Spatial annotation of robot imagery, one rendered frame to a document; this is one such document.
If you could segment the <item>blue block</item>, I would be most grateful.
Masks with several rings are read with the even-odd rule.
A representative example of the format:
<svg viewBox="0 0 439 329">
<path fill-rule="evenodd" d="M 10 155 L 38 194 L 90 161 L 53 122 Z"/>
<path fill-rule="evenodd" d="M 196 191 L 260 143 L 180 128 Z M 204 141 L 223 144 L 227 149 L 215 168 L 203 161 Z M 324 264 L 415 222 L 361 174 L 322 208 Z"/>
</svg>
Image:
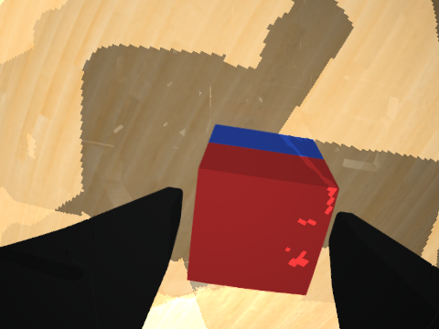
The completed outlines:
<svg viewBox="0 0 439 329">
<path fill-rule="evenodd" d="M 284 134 L 275 134 L 252 129 L 228 127 L 215 124 L 209 143 L 245 147 L 245 149 L 271 151 L 278 154 L 293 154 L 323 160 L 314 139 Z"/>
</svg>

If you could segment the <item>red block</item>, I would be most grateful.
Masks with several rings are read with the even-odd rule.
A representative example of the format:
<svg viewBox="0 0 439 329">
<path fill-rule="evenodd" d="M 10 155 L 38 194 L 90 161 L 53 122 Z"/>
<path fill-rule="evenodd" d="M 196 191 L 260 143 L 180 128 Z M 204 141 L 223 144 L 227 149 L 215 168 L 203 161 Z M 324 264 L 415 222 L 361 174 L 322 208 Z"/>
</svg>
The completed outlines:
<svg viewBox="0 0 439 329">
<path fill-rule="evenodd" d="M 307 296 L 337 194 L 325 160 L 208 143 L 187 281 Z"/>
</svg>

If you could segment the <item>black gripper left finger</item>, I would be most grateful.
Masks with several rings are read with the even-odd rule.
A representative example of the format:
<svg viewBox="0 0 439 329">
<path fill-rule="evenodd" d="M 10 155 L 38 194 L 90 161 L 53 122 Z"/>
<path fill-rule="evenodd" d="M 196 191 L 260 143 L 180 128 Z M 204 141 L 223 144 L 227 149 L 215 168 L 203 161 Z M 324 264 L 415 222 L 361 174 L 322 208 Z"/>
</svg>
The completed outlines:
<svg viewBox="0 0 439 329">
<path fill-rule="evenodd" d="M 0 246 L 0 329 L 143 329 L 182 219 L 168 186 Z"/>
</svg>

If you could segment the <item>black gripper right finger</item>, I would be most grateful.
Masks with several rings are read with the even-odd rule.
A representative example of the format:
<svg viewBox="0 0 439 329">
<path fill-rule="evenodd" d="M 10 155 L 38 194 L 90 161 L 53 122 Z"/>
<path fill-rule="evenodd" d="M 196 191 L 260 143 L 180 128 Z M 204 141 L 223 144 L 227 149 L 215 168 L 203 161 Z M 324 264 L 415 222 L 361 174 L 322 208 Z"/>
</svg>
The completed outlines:
<svg viewBox="0 0 439 329">
<path fill-rule="evenodd" d="M 439 268 L 348 212 L 328 245 L 340 329 L 439 329 Z"/>
</svg>

